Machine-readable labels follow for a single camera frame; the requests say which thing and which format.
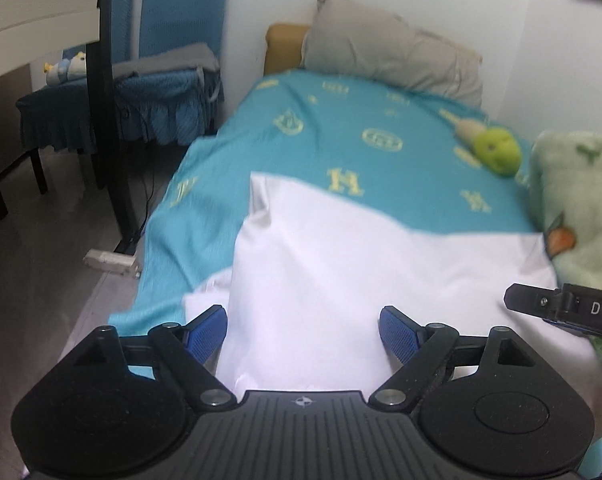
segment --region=duck plush toy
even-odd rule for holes
[[[85,53],[79,52],[72,59],[62,59],[54,65],[45,63],[43,72],[46,73],[48,86],[58,86],[66,81],[82,79],[86,76]]]
[[[514,176],[521,167],[521,148],[505,128],[486,126],[474,119],[461,119],[447,110],[440,115],[454,124],[455,136],[490,170],[501,176]]]

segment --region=teal bed sheet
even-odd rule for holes
[[[461,149],[441,108],[457,102],[303,70],[257,83],[216,137],[188,150],[148,221],[145,268],[121,335],[184,322],[182,297],[231,266],[252,171],[299,178],[430,232],[533,232],[520,178]]]

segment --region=blue gripper pad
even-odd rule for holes
[[[221,346],[227,333],[227,316],[220,305],[211,306],[203,314],[186,325],[186,348],[201,364]]]
[[[405,365],[419,351],[425,330],[395,307],[386,306],[379,316],[379,335],[386,348]]]

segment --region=green plush toy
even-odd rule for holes
[[[455,135],[482,163],[501,176],[514,176],[521,167],[521,148],[505,128],[460,119],[441,108],[442,117],[455,125]]]

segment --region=chair seat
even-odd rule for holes
[[[114,83],[119,132],[124,140],[177,142],[187,146],[206,133],[222,101],[219,72],[148,74]],[[21,142],[27,150],[95,153],[86,79],[44,87],[16,103]]]

